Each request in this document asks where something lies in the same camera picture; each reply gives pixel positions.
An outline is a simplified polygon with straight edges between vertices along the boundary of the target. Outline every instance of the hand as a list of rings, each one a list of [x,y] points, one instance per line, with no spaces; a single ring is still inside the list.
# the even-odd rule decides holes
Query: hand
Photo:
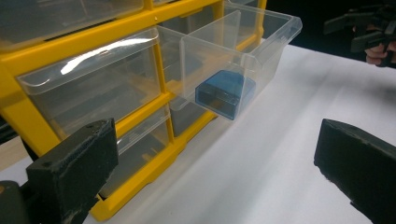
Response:
[[[390,42],[388,49],[391,51],[396,51],[396,41]],[[380,44],[379,46],[365,50],[366,62],[369,64],[381,64],[381,60],[387,57],[387,53],[384,52],[384,45]],[[391,60],[392,63],[396,63],[396,53],[393,54],[393,58]]]

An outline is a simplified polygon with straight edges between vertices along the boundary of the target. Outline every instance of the drawer organizer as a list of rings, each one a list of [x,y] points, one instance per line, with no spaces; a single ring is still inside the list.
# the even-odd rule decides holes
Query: drawer organizer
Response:
[[[37,156],[115,119],[120,165],[91,210],[102,221],[213,118],[237,119],[302,25],[265,0],[94,2],[0,3],[0,113]]]

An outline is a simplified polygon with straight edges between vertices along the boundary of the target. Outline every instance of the white table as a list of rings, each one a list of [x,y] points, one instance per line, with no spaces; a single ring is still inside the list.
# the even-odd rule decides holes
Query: white table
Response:
[[[396,146],[396,70],[286,46],[276,77],[237,121],[209,123],[106,223],[371,223],[313,164],[323,119]],[[24,181],[28,163],[0,179]]]

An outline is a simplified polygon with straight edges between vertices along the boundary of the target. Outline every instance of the blue object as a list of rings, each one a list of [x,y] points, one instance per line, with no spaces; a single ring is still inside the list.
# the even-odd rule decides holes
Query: blue object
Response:
[[[234,120],[241,100],[242,106],[245,106],[255,89],[256,83],[252,79],[236,72],[220,70],[195,89],[195,103]]]

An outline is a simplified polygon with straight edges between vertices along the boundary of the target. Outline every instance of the dark background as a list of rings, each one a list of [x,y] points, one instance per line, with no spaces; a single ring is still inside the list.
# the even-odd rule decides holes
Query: dark background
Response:
[[[323,23],[347,13],[350,8],[381,4],[378,0],[267,0],[267,10],[301,18],[303,29],[290,43],[333,55],[365,62],[365,53],[351,53],[350,42],[354,37],[351,27],[329,35],[323,34]]]

